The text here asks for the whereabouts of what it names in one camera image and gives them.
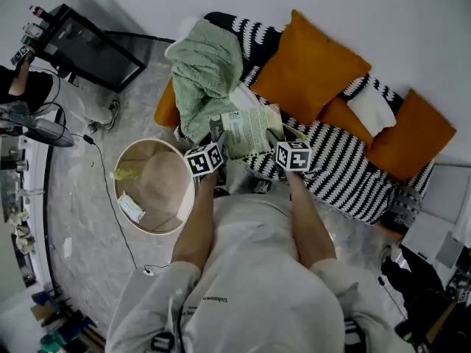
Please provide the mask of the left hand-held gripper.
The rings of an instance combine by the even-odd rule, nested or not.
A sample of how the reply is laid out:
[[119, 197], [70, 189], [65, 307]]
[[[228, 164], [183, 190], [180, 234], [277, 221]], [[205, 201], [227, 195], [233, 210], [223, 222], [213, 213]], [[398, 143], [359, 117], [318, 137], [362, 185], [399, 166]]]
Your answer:
[[199, 147], [189, 149], [183, 156], [192, 177], [212, 174], [225, 165], [224, 146], [213, 143], [210, 132], [200, 141], [199, 145]]

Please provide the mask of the black glass cabinet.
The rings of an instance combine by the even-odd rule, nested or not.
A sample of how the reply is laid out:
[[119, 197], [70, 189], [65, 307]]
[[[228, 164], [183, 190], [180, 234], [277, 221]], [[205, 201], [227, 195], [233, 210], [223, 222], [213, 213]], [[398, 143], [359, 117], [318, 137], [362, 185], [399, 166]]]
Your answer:
[[53, 67], [117, 93], [145, 69], [130, 51], [69, 6], [48, 13], [54, 18], [41, 20], [44, 33], [36, 57]]

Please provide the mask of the green magazine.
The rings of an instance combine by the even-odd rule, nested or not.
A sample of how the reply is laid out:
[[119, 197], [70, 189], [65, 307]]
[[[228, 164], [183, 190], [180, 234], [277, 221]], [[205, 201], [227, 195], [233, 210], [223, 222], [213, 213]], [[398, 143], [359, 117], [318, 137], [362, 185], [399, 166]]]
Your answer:
[[248, 110], [235, 110], [215, 115], [209, 120], [213, 141], [226, 133], [225, 147], [231, 160], [242, 160], [268, 154], [272, 147], [266, 139], [270, 130], [279, 140], [284, 141], [283, 122], [277, 105], [251, 107]]

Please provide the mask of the person's right forearm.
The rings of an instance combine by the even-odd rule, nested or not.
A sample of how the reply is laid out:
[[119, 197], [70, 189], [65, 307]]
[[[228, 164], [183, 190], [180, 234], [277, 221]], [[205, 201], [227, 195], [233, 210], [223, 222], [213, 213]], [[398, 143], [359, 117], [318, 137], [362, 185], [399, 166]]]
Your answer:
[[286, 178], [291, 191], [292, 234], [300, 263], [310, 268], [320, 261], [336, 259], [333, 241], [303, 179], [294, 172], [287, 172]]

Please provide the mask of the dark patterned knit cushion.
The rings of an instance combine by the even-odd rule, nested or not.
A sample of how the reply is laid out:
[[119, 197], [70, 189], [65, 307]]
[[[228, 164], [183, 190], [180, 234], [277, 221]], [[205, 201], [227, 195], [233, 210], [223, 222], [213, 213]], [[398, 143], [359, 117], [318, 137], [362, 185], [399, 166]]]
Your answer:
[[403, 237], [416, 221], [421, 210], [423, 196], [414, 188], [400, 188], [388, 209], [380, 217], [379, 225], [389, 232]]

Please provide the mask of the large orange cushion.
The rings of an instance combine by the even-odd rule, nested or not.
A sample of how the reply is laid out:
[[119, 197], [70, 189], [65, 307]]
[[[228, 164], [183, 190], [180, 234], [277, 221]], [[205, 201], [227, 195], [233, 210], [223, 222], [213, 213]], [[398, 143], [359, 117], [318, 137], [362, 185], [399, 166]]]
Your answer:
[[292, 10], [278, 50], [262, 67], [251, 89], [301, 124], [310, 124], [328, 102], [371, 68], [362, 57]]

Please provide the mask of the white long ledge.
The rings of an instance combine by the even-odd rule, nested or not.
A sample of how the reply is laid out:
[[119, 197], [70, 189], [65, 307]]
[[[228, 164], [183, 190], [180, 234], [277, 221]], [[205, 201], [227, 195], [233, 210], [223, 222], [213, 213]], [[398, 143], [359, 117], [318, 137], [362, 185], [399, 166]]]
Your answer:
[[32, 267], [36, 281], [57, 295], [59, 285], [52, 269], [48, 226], [48, 188], [54, 148], [30, 139], [24, 140], [23, 145], [24, 158], [28, 162], [28, 170], [23, 173], [23, 186], [29, 197], [25, 208], [29, 213], [27, 223], [35, 239], [34, 252], [30, 255]]

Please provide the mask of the person's left forearm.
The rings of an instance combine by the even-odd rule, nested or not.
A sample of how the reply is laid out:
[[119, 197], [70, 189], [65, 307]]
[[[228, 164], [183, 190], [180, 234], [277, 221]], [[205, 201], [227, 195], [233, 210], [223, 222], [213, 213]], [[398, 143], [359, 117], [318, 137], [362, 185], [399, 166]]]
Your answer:
[[202, 178], [192, 211], [174, 245], [171, 263], [190, 263], [203, 272], [215, 236], [213, 194], [216, 182], [216, 173]]

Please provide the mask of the white cushion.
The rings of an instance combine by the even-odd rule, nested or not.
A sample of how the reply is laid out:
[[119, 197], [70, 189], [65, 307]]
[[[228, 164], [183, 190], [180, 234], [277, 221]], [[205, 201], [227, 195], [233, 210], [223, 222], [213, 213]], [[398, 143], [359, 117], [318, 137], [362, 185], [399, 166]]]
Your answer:
[[347, 106], [372, 137], [397, 123], [392, 109], [374, 87], [365, 88]]

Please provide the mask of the person's light grey sweatshirt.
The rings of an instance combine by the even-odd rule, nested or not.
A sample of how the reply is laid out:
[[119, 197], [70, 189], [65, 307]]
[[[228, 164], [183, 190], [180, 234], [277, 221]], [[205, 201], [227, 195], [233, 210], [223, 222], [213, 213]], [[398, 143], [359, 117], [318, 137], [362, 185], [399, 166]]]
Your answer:
[[303, 266], [286, 200], [220, 197], [214, 222], [204, 268], [130, 277], [106, 353], [345, 353], [354, 338], [365, 353], [393, 353], [373, 275], [334, 259]]

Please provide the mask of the light green sheet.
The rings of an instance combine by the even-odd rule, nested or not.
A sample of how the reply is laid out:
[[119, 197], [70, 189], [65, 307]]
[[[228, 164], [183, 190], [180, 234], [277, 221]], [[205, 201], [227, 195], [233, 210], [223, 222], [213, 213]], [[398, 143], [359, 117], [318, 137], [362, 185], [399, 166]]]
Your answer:
[[302, 132], [288, 124], [283, 124], [283, 133], [287, 142], [305, 142], [307, 140]]

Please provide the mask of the white tissue packet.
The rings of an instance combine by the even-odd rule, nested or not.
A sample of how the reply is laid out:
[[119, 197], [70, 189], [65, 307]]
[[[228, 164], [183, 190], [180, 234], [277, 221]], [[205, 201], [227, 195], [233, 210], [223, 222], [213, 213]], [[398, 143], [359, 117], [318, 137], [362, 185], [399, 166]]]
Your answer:
[[127, 195], [125, 191], [118, 198], [117, 202], [127, 217], [137, 224], [146, 214], [145, 210], [131, 196]]

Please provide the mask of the person's right black white shoe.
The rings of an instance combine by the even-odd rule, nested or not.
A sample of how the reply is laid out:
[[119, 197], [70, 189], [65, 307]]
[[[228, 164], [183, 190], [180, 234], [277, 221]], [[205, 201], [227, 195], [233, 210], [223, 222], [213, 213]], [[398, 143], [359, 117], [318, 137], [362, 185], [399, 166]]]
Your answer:
[[273, 182], [267, 179], [257, 178], [252, 192], [255, 194], [267, 194], [272, 189]]

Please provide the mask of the green drink bottle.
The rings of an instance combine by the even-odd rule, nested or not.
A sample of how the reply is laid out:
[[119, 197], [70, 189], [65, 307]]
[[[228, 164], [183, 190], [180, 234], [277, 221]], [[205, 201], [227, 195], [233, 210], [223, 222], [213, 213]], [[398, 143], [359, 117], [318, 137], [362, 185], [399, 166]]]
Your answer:
[[139, 176], [139, 171], [135, 169], [123, 169], [116, 168], [113, 172], [109, 174], [110, 178], [115, 181], [121, 181], [125, 179], [134, 179]]

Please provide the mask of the orange sofa with striped cover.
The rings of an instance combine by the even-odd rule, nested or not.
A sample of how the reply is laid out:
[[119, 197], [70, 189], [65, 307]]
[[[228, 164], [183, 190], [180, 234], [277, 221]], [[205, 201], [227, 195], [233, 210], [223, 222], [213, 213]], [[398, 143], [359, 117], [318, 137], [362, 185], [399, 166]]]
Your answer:
[[[284, 30], [224, 13], [211, 13], [204, 19], [237, 37], [243, 57], [241, 81], [252, 91], [262, 67], [278, 50]], [[367, 87], [374, 87], [384, 97], [396, 118], [406, 97], [396, 94], [370, 71], [328, 102], [310, 124], [301, 124], [281, 109], [280, 114], [284, 124], [307, 137], [305, 142], [312, 149], [310, 168], [304, 175], [309, 191], [359, 221], [376, 224], [400, 188], [409, 186], [424, 196], [433, 160], [406, 181], [395, 179], [368, 161], [366, 149], [377, 135], [372, 137], [347, 106]], [[259, 105], [276, 105], [255, 96]]]

